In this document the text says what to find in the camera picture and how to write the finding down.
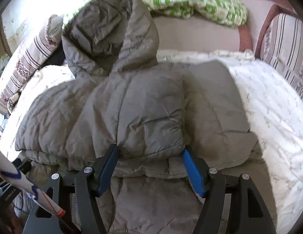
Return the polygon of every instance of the metal screw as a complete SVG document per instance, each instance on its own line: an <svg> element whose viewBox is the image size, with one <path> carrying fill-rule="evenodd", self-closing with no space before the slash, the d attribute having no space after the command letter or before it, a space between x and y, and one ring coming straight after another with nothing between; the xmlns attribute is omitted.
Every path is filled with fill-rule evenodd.
<svg viewBox="0 0 303 234"><path fill-rule="evenodd" d="M54 173L51 178L52 179L58 179L59 178L59 174L58 173Z"/></svg>
<svg viewBox="0 0 303 234"><path fill-rule="evenodd" d="M243 173L242 178L245 180L248 180L250 178L250 176L246 173Z"/></svg>
<svg viewBox="0 0 303 234"><path fill-rule="evenodd" d="M90 173L91 171L93 171L92 167L85 167L83 170L85 173Z"/></svg>
<svg viewBox="0 0 303 234"><path fill-rule="evenodd" d="M218 170L217 170L216 168L210 168L210 169L209 169L209 172L210 172L211 174L216 174L216 173L218 172Z"/></svg>

